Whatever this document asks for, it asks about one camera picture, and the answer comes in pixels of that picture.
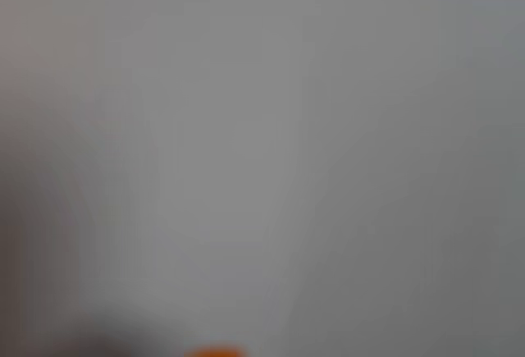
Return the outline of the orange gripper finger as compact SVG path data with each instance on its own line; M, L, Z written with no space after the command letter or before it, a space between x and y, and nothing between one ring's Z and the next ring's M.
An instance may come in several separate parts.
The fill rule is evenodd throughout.
M184 357L247 357L247 353L238 346L200 346L186 351Z

